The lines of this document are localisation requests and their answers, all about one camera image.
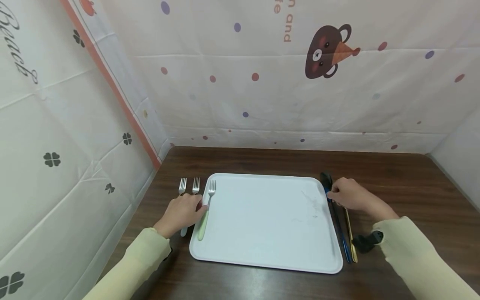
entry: cartoon bear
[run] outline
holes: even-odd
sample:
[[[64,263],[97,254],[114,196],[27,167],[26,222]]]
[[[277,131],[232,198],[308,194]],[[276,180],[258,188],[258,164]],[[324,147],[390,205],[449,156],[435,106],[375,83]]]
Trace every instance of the cartoon bear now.
[[[341,32],[344,30],[347,31],[347,37],[342,41]],[[350,55],[357,56],[360,53],[360,48],[352,50],[345,44],[351,33],[352,27],[349,24],[344,24],[339,29],[326,25],[317,31],[308,49],[305,63],[307,78],[314,79],[322,76],[330,78],[338,70],[339,62]]]

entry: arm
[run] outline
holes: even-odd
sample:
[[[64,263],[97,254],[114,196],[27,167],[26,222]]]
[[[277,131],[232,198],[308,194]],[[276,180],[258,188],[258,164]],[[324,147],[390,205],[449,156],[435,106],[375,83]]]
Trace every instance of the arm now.
[[[129,300],[140,285],[170,254],[169,238],[183,227],[195,224],[207,207],[202,196],[185,194],[170,201],[163,217],[146,228],[127,248],[119,263],[100,280],[84,300]]]
[[[432,243],[407,217],[393,209],[353,179],[337,180],[328,197],[347,209],[361,210],[384,234],[379,244],[385,259],[417,299],[480,300],[480,296],[438,255]]]

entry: clover print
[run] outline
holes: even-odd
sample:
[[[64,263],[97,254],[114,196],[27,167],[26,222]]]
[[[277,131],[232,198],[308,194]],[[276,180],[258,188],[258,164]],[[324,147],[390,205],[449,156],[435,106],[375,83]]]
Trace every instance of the clover print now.
[[[132,136],[128,132],[123,134],[123,143],[125,145],[130,145],[132,143]]]
[[[50,168],[53,166],[58,167],[60,164],[60,155],[57,152],[52,152],[51,154],[47,152],[43,158],[45,159],[45,164]]]
[[[15,272],[10,277],[10,282],[8,282],[8,279],[9,279],[8,276],[4,276],[0,278],[0,299],[5,297],[7,295],[7,292],[9,294],[13,294],[22,285],[24,285],[24,282],[22,281],[24,277],[25,277],[25,273]]]
[[[112,186],[111,183],[107,184],[107,186],[105,187],[105,190],[108,190],[108,193],[113,193],[115,191],[115,188]]]
[[[73,30],[73,38],[75,39],[77,44],[80,44],[80,45],[82,45],[83,48],[85,48],[85,44],[82,41],[82,39],[80,38],[80,35],[78,34],[78,31],[76,29]]]

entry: orange stripe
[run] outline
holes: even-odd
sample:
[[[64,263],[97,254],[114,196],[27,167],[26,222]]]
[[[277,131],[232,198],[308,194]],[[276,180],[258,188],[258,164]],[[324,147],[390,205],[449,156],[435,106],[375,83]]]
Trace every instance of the orange stripe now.
[[[144,132],[142,131],[142,128],[140,128],[140,125],[138,122],[135,120],[135,117],[133,116],[132,112],[128,108],[127,104],[125,103],[125,100],[123,99],[120,91],[118,90],[117,86],[115,85],[115,82],[113,81],[112,76],[108,72],[105,64],[103,63],[102,59],[100,58],[100,55],[98,54],[94,44],[92,43],[92,40],[88,36],[87,32],[85,31],[85,28],[82,25],[82,22],[80,22],[80,19],[78,19],[77,15],[75,14],[75,11],[73,10],[72,6],[70,5],[68,0],[60,0],[60,2],[63,5],[63,8],[67,12],[68,16],[70,17],[70,20],[73,22],[73,25],[76,27],[75,29],[78,31],[80,34],[80,37],[82,38],[82,41],[85,43],[85,47],[88,50],[88,53],[92,57],[93,61],[95,62],[97,68],[100,70],[102,73],[103,77],[106,79],[108,85],[112,89],[113,94],[115,94],[115,97],[117,98],[121,108],[123,109],[123,112],[125,113],[125,116],[127,117],[128,121],[130,122],[130,125],[133,127],[133,130],[137,133],[138,138],[140,139],[140,142],[142,143],[145,151],[148,153],[148,156],[152,160],[153,166],[155,170],[158,170],[160,168],[160,161],[158,161],[158,158],[156,156],[156,151],[150,146],[147,137],[145,136]]]

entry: hand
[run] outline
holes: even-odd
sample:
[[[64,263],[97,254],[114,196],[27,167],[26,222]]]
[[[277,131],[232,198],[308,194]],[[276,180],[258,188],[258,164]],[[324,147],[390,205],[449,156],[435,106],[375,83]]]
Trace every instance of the hand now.
[[[361,210],[369,214],[376,222],[398,219],[398,215],[387,203],[354,179],[340,178],[335,181],[327,197],[347,209]]]
[[[153,228],[165,239],[169,239],[180,229],[195,224],[206,211],[207,205],[202,205],[202,195],[184,194],[170,201],[163,217]]]

